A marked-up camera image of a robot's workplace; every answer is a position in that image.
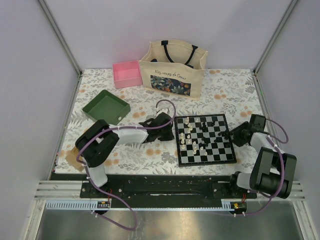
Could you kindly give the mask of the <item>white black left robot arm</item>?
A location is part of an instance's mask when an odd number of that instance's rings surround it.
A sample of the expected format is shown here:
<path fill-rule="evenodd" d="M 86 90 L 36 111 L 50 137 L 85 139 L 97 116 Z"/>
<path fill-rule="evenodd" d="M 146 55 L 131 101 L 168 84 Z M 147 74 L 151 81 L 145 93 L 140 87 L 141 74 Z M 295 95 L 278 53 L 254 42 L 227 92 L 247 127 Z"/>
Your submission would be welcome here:
<path fill-rule="evenodd" d="M 101 119 L 94 123 L 75 142 L 75 147 L 84 158 L 88 177 L 93 181 L 91 192 L 98 198 L 107 195 L 109 186 L 104 162 L 118 145 L 145 144 L 174 139 L 173 118 L 161 112 L 134 126 L 115 126 Z"/>

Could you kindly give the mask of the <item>black white chess board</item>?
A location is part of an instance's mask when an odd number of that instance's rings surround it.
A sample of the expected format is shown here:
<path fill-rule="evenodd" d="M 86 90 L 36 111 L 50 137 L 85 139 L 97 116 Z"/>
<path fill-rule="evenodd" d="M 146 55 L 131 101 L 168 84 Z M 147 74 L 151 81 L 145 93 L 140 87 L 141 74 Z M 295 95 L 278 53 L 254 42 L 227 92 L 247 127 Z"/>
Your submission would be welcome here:
<path fill-rule="evenodd" d="M 174 130 L 179 167 L 237 162 L 231 138 L 220 135 L 220 132 L 229 130 L 224 114 L 176 116 Z M 186 149 L 182 149 L 181 133 L 184 133 L 185 136 Z"/>

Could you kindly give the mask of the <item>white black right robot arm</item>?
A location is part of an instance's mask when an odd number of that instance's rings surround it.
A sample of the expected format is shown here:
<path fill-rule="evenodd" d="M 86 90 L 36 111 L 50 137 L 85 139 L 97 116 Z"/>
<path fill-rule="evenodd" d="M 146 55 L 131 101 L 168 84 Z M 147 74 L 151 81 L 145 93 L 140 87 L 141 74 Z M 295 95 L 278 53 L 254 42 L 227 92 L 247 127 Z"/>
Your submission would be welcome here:
<path fill-rule="evenodd" d="M 265 126 L 265 120 L 250 120 L 225 133 L 236 146 L 249 144 L 257 152 L 251 173 L 237 171 L 231 175 L 227 191 L 233 198 L 239 198 L 246 190 L 270 199 L 286 199 L 291 193 L 297 158 L 281 150 Z"/>

